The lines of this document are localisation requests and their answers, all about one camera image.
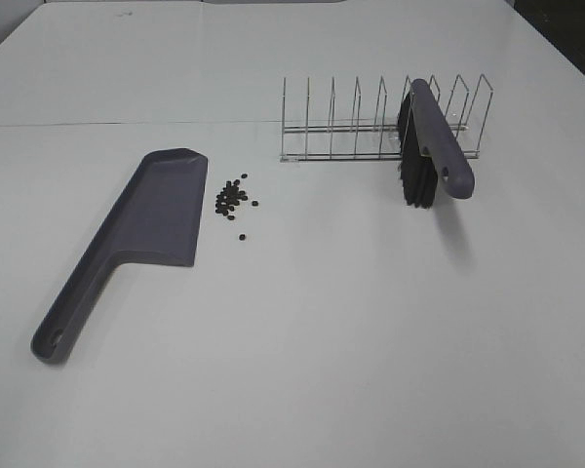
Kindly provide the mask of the pile of coffee beans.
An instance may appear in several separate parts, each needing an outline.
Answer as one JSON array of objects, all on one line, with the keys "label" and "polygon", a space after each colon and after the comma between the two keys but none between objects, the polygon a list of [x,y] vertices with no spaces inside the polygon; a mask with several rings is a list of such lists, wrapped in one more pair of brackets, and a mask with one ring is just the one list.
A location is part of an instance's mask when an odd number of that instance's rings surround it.
[{"label": "pile of coffee beans", "polygon": [[235,212],[242,203],[247,202],[249,196],[241,187],[241,180],[227,180],[215,197],[214,212],[229,220],[235,219]]}]

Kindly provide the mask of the grey plastic dustpan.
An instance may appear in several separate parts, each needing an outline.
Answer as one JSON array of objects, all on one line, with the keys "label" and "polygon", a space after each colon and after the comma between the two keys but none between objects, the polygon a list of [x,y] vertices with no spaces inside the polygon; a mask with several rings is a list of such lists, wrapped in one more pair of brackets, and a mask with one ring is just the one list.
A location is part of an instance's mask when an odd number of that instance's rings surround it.
[{"label": "grey plastic dustpan", "polygon": [[208,158],[187,148],[142,158],[32,336],[39,361],[67,360],[119,266],[194,265],[207,173]]}]

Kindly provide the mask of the grey brush with black bristles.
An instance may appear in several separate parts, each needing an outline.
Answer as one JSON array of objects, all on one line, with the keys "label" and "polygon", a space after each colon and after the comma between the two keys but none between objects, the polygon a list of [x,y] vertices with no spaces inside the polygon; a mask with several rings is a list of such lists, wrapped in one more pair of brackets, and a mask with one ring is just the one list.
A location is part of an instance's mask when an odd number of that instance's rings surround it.
[{"label": "grey brush with black bristles", "polygon": [[455,199],[473,195],[472,168],[427,81],[416,78],[410,83],[401,103],[397,132],[400,180],[408,205],[430,208],[439,185]]}]

